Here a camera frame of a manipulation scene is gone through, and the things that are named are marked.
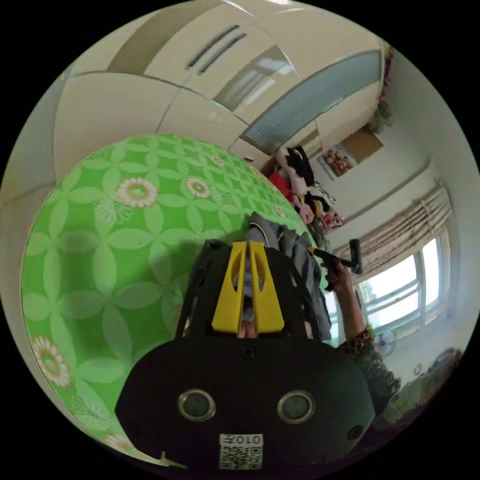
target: hand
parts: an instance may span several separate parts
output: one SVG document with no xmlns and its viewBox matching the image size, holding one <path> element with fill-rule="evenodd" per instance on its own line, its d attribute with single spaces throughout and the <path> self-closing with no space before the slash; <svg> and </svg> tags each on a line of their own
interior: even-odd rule
<svg viewBox="0 0 480 480">
<path fill-rule="evenodd" d="M 303 223 L 305 225 L 310 225 L 314 221 L 314 218 L 315 218 L 314 213 L 312 212 L 312 209 L 306 203 L 304 203 L 301 206 L 300 216 L 301 216 L 301 219 L 303 220 Z"/>
<path fill-rule="evenodd" d="M 353 295 L 352 277 L 347 268 L 339 261 L 322 263 L 322 267 L 325 267 L 328 272 L 326 280 L 332 285 L 333 291 L 337 296 L 345 297 L 347 295 Z"/>
</svg>

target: table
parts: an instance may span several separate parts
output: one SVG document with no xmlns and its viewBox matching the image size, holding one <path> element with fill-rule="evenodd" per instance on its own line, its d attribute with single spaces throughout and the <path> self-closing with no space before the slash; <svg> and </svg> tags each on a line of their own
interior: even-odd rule
<svg viewBox="0 0 480 480">
<path fill-rule="evenodd" d="M 174 135 L 103 148 L 50 194 L 23 259 L 25 326 L 49 385 L 97 440 L 170 464 L 131 445 L 115 404 L 132 366 L 175 336 L 204 241 L 241 240 L 252 211 L 307 231 L 253 166 Z"/>
</svg>

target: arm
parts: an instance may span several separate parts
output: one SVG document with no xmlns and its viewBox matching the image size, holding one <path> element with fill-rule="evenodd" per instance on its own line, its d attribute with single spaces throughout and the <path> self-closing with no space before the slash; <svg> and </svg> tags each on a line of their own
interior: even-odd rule
<svg viewBox="0 0 480 480">
<path fill-rule="evenodd" d="M 343 317 L 346 341 L 338 348 L 362 370 L 375 413 L 380 415 L 393 395 L 400 390 L 401 380 L 386 367 L 382 356 L 375 349 L 374 338 L 366 327 L 349 271 L 340 262 L 323 266 L 328 268 L 326 279 L 333 285 Z"/>
<path fill-rule="evenodd" d="M 353 288 L 340 291 L 336 294 L 343 318 L 343 330 L 347 341 L 361 334 L 365 328 L 365 321 L 360 310 Z"/>
</svg>

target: white wall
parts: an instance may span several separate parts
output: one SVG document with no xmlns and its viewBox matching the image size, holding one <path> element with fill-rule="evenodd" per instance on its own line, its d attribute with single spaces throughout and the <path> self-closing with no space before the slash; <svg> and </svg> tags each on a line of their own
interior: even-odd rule
<svg viewBox="0 0 480 480">
<path fill-rule="evenodd" d="M 412 140 L 431 155 L 451 197 L 459 242 L 455 345 L 465 348 L 480 310 L 480 175 L 467 139 L 441 95 L 403 55 L 394 61 L 389 103 Z"/>
<path fill-rule="evenodd" d="M 392 192 L 421 170 L 428 159 L 426 153 L 412 142 L 400 120 L 391 128 L 385 128 L 378 138 L 383 147 L 336 180 L 331 180 L 317 161 L 311 161 L 315 179 L 336 198 L 335 208 L 344 218 L 351 217 Z M 329 233 L 332 248 L 341 247 L 352 238 L 360 238 L 390 220 L 409 207 L 412 200 L 422 197 L 433 188 L 437 177 L 435 165 L 432 164 L 387 200 Z"/>
<path fill-rule="evenodd" d="M 440 353 L 454 347 L 454 334 L 450 323 L 439 317 L 418 332 L 398 340 L 395 350 L 383 361 L 396 377 L 401 378 L 404 387 L 417 377 L 414 368 L 418 364 L 422 366 L 421 372 L 426 372 Z"/>
</svg>

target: curtain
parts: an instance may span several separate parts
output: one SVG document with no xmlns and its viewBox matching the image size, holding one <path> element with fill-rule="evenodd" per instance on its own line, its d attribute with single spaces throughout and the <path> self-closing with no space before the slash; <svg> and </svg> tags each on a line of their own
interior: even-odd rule
<svg viewBox="0 0 480 480">
<path fill-rule="evenodd" d="M 447 189 L 439 184 L 422 199 L 414 200 L 412 206 L 360 238 L 363 274 L 353 274 L 353 283 L 374 277 L 420 250 L 446 227 L 451 214 Z M 349 259 L 350 247 L 344 245 L 333 253 Z"/>
</svg>

